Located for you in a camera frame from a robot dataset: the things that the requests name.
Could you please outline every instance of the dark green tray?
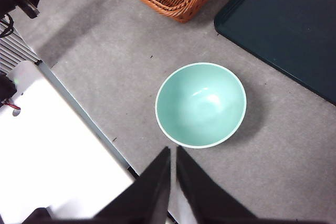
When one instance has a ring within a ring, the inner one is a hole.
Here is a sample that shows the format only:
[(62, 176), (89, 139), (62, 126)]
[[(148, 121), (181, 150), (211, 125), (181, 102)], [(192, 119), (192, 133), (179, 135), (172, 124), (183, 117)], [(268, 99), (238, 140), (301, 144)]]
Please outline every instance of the dark green tray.
[(221, 35), (336, 105), (336, 0), (231, 0), (214, 24)]

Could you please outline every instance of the ceramic bowl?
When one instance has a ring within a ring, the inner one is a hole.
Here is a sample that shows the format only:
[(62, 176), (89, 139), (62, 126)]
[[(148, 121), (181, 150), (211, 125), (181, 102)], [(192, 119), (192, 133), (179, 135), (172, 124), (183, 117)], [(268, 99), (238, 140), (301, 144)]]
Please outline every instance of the ceramic bowl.
[(206, 148), (232, 136), (243, 121), (246, 94), (240, 80), (213, 63), (177, 69), (161, 85), (155, 115), (163, 133), (175, 143)]

